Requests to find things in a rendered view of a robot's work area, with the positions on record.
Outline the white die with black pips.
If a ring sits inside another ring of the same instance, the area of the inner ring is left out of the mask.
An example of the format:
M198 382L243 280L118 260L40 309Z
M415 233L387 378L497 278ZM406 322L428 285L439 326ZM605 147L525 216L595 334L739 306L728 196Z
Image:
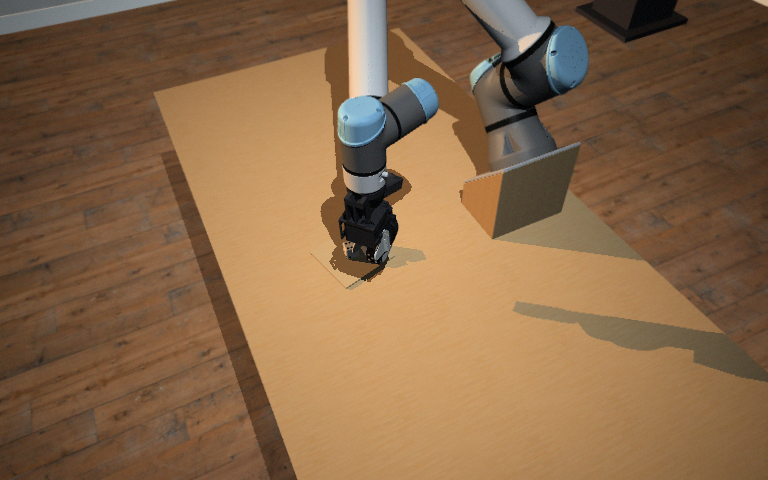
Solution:
M343 242L343 250L347 259L359 256L359 250L355 254L352 253L353 245L354 243L350 241Z

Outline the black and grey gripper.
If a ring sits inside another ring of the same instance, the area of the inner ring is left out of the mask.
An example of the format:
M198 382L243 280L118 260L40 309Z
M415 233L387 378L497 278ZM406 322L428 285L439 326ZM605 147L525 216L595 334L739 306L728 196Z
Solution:
M378 191L364 194L364 196L347 187L346 189L348 193L344 198L345 211L338 220L341 239L346 235L346 240L354 243L353 254L362 248L366 256L368 247L376 249L374 260L377 261L381 257L384 262L398 232L398 222L396 215L393 214L393 207L384 199L380 201L375 199L384 194L386 183ZM343 232L342 223L345 227Z

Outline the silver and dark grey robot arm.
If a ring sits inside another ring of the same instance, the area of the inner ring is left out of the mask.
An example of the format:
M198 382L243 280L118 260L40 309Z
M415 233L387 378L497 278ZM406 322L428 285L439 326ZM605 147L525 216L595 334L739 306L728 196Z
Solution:
M584 80L589 54L582 34L569 25L557 28L525 0L460 1L501 48L470 75L488 136L490 171L556 150L535 105ZM421 78L388 93L387 0L348 0L348 48L349 99L337 120L344 183L358 194L386 183L380 201L403 183L387 172L386 149L435 116L439 100Z

